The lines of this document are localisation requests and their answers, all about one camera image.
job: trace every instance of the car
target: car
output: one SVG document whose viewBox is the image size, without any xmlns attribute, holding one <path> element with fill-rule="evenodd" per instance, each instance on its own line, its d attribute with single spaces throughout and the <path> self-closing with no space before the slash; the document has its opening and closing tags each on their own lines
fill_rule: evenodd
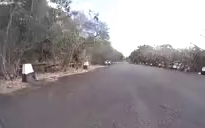
<svg viewBox="0 0 205 128">
<path fill-rule="evenodd" d="M 111 61 L 109 61 L 109 60 L 106 60 L 106 61 L 104 62 L 104 64 L 105 64 L 105 65 L 111 65 L 111 64 L 112 64 L 112 62 L 111 62 Z"/>
<path fill-rule="evenodd" d="M 158 67 L 159 67 L 159 68 L 165 68 L 165 64 L 164 64 L 164 63 L 159 63 L 159 64 L 158 64 Z"/>
<path fill-rule="evenodd" d="M 174 63 L 173 64 L 173 69 L 177 70 L 177 68 L 178 68 L 178 63 Z"/>
</svg>

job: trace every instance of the road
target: road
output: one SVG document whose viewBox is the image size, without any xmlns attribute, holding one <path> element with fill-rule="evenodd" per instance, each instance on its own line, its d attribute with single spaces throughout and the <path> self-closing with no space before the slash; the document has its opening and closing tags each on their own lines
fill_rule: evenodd
<svg viewBox="0 0 205 128">
<path fill-rule="evenodd" d="M 0 96 L 0 128 L 205 128 L 205 76 L 116 64 Z"/>
</svg>

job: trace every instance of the sky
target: sky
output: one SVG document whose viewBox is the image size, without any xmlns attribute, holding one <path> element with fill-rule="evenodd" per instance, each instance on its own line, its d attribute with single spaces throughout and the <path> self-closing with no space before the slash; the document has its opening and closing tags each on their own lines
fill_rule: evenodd
<svg viewBox="0 0 205 128">
<path fill-rule="evenodd" d="M 73 0 L 72 8 L 99 12 L 125 56 L 143 44 L 205 48 L 205 0 Z"/>
</svg>

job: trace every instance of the roadside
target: roadside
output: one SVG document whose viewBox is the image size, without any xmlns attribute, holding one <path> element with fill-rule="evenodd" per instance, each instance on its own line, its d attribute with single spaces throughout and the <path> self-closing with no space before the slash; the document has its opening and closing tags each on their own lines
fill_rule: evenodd
<svg viewBox="0 0 205 128">
<path fill-rule="evenodd" d="M 37 80 L 44 80 L 45 82 L 52 82 L 58 80 L 58 78 L 63 76 L 75 75 L 86 73 L 89 71 L 93 71 L 98 68 L 102 68 L 104 66 L 101 65 L 91 65 L 87 70 L 85 69 L 74 69 L 70 68 L 66 72 L 55 72 L 55 73 L 36 73 Z M 13 81 L 6 81 L 0 80 L 0 94 L 8 94 L 14 91 L 18 91 L 24 88 L 30 87 L 28 83 L 23 83 L 21 78 L 13 80 Z"/>
</svg>

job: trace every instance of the foliage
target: foliage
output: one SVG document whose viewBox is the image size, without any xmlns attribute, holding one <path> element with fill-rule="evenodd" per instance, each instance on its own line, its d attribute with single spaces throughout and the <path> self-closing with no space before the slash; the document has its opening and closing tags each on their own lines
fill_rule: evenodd
<svg viewBox="0 0 205 128">
<path fill-rule="evenodd" d="M 109 40 L 106 23 L 99 14 L 71 10 L 70 0 L 0 0 L 0 73 L 18 77 L 22 63 L 56 63 L 65 70 L 102 56 L 118 60 L 121 53 Z"/>
<path fill-rule="evenodd" d="M 188 49 L 174 49 L 169 44 L 157 47 L 148 45 L 139 46 L 129 56 L 131 62 L 139 64 L 150 64 L 158 66 L 163 64 L 166 68 L 174 62 L 181 63 L 183 68 L 190 68 L 190 71 L 200 71 L 205 66 L 205 50 L 194 45 Z"/>
</svg>

